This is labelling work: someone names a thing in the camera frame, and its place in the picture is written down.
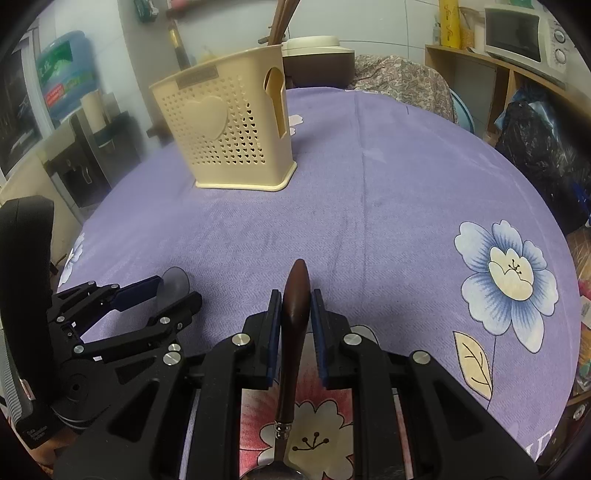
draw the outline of blue flower print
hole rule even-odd
[[[494,223],[491,230],[472,222],[460,225],[454,243],[475,272],[462,284],[462,296],[487,332],[502,335],[513,325],[523,346],[537,353],[544,337],[542,315],[551,316],[558,301],[556,279],[546,270],[542,250],[522,242],[509,222]]]
[[[72,274],[72,268],[74,264],[78,261],[80,256],[82,255],[82,242],[84,241],[84,234],[81,234],[74,242],[74,248],[70,251],[70,255],[68,255],[68,259],[66,260],[66,264],[64,265],[64,271],[61,273],[60,282],[58,283],[58,287],[61,287],[64,283],[68,281],[70,275]]]

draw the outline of beige plastic basket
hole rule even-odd
[[[276,192],[290,181],[280,45],[208,61],[151,89],[197,187]]]

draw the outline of black plastic bag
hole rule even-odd
[[[565,143],[559,144],[548,123],[522,100],[508,105],[496,150],[526,176],[566,235],[587,221],[574,184],[591,191],[591,167]]]

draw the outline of wooden stick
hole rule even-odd
[[[269,35],[269,45],[277,45],[275,37],[277,36],[277,29],[279,28],[279,23],[281,20],[281,16],[283,15],[284,8],[285,0],[277,0],[277,7],[275,9],[275,15],[273,16],[273,24],[271,26],[271,34]]]
[[[279,23],[279,30],[278,30],[279,42],[278,43],[281,43],[281,39],[283,38],[283,34],[287,30],[287,26],[290,24],[291,17],[293,17],[294,13],[296,13],[296,8],[299,3],[300,3],[300,0],[287,0],[285,2],[283,14],[281,16],[281,21]]]

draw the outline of wooden shelf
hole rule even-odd
[[[486,129],[489,132],[497,132],[494,126],[495,120],[505,110],[513,94],[527,81],[537,83],[545,88],[550,96],[557,101],[559,106],[566,108],[570,114],[586,124],[591,131],[591,112],[585,108],[585,104],[578,101],[560,86],[549,82],[545,78],[488,55],[443,47],[441,45],[425,45],[425,64],[437,70],[451,88],[453,88],[454,84],[456,62],[461,59],[492,67],[496,71],[495,87],[486,125]]]

